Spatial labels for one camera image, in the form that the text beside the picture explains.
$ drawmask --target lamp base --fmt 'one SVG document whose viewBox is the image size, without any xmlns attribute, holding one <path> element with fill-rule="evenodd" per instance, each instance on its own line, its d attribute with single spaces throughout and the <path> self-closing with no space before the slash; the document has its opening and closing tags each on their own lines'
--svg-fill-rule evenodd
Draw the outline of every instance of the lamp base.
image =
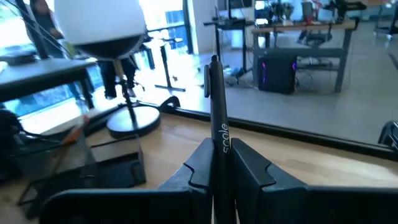
<svg viewBox="0 0 398 224">
<path fill-rule="evenodd" d="M 160 125 L 160 112 L 150 106 L 138 106 L 133 108 L 136 114 L 136 125 L 133 125 L 129 110 L 121 109 L 113 115 L 106 127 L 112 138 L 119 139 L 126 136 L 143 136 L 154 131 Z"/>
</svg>

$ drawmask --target white globe lamp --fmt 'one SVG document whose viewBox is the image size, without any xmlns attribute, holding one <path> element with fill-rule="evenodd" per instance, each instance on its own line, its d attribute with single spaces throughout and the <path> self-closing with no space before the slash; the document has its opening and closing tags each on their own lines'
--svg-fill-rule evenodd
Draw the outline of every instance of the white globe lamp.
<svg viewBox="0 0 398 224">
<path fill-rule="evenodd" d="M 54 19 L 65 39 L 78 50 L 114 63 L 127 108 L 108 120 L 112 137 L 142 135 L 157 128 L 157 109 L 132 107 L 120 62 L 139 48 L 147 34 L 139 0 L 55 0 Z"/>
</svg>

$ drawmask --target person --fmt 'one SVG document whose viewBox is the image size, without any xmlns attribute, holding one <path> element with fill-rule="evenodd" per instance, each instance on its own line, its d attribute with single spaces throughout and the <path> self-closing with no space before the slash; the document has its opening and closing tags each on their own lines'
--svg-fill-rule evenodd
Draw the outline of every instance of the person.
<svg viewBox="0 0 398 224">
<path fill-rule="evenodd" d="M 55 40 L 62 39 L 63 35 L 55 28 L 52 12 L 47 2 L 45 0 L 30 0 L 30 9 L 38 25 L 48 32 L 46 33 L 40 30 L 41 34 L 45 37 L 43 38 L 44 47 L 47 49 L 49 55 L 54 58 L 64 58 L 63 52 L 60 50 L 61 46 Z M 75 99 L 80 100 L 80 94 L 76 85 L 74 83 L 69 83 L 67 86 Z"/>
<path fill-rule="evenodd" d="M 113 99 L 116 97 L 115 77 L 116 71 L 113 62 L 110 61 L 97 61 L 99 68 L 101 69 L 101 76 L 104 81 L 105 98 Z M 124 74 L 127 77 L 127 92 L 130 97 L 135 98 L 136 94 L 134 88 L 134 76 L 136 74 L 136 64 L 131 57 L 124 58 L 121 60 Z"/>
</svg>

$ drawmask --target desk lamp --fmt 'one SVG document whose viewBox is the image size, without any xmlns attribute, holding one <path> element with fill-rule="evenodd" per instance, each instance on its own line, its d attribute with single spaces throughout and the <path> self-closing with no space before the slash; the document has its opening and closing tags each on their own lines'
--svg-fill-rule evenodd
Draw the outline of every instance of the desk lamp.
<svg viewBox="0 0 398 224">
<path fill-rule="evenodd" d="M 110 135 L 122 138 L 143 135 L 160 124 L 157 109 L 133 108 L 121 59 L 132 54 L 147 34 L 138 0 L 55 0 L 55 20 L 65 39 L 78 50 L 100 60 L 111 60 L 120 79 L 127 107 L 107 123 Z"/>
</svg>

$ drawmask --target computer tower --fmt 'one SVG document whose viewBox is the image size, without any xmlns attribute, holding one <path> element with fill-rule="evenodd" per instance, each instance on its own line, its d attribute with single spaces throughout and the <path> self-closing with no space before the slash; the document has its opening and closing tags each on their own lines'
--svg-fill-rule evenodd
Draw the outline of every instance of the computer tower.
<svg viewBox="0 0 398 224">
<path fill-rule="evenodd" d="M 295 89 L 296 55 L 264 55 L 258 60 L 259 90 L 292 94 Z"/>
</svg>

